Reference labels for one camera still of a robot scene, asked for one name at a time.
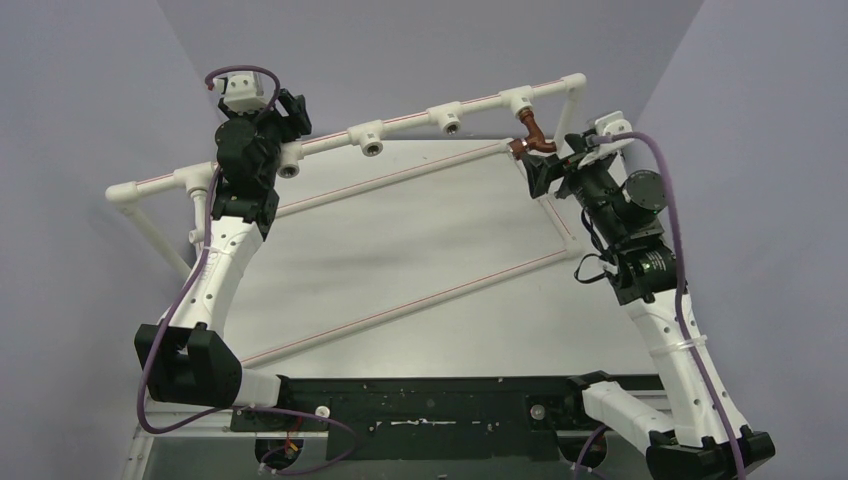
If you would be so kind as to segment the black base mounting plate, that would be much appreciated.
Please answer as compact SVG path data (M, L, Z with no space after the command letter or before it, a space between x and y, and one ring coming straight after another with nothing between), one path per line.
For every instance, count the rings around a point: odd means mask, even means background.
M353 460L554 461L557 434L590 432L598 421L577 409L566 376L478 378L288 379L284 407L330 411L333 425L291 416L238 412L239 433L321 433L327 458L351 446Z

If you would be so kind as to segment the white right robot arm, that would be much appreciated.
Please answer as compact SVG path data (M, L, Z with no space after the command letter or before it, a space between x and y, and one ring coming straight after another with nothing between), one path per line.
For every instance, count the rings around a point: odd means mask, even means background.
M562 400L577 427L597 422L641 453L654 479L745 479L775 455L765 432L754 430L721 382L692 311L680 227L667 165L617 181L612 162L629 133L569 134L567 156L551 144L512 146L532 197L574 198L581 221L619 305L637 328L669 401L661 413L610 376L574 377Z

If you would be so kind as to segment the white pipe frame with tees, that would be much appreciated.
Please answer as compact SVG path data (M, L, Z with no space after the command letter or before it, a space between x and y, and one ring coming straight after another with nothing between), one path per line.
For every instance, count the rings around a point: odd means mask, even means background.
M394 141L309 157L241 270L223 330L294 377L565 373L592 361L566 212L495 141Z

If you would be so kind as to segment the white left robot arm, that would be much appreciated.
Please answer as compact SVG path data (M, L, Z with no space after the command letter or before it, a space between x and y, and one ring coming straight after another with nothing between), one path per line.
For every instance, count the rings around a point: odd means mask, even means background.
M297 405L283 393L283 378L245 368L222 338L238 285L275 219L282 149L312 130L304 96L280 89L275 99L278 107L264 112L219 106L227 119L214 136L217 166L202 210L199 258L159 324L139 327L134 347L143 395L214 408L255 406L268 427L283 429Z

